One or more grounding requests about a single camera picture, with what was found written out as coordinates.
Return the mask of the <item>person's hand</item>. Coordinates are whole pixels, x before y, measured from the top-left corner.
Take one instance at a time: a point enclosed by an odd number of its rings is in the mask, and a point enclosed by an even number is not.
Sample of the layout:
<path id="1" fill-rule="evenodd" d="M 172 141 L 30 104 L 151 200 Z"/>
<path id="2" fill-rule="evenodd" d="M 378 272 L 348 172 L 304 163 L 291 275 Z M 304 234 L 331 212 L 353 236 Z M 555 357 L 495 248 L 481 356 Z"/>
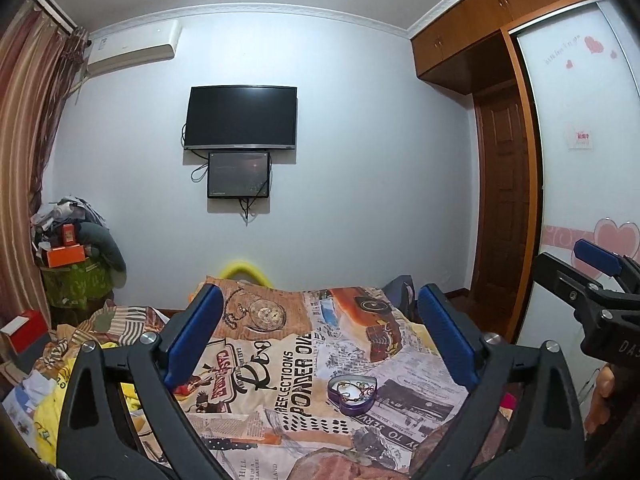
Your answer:
<path id="1" fill-rule="evenodd" d="M 586 434 L 591 436 L 597 429 L 603 426 L 611 417 L 611 410 L 606 401 L 615 388 L 615 375 L 610 364 L 600 369 L 590 402 L 589 412 L 586 416 L 584 427 Z"/>

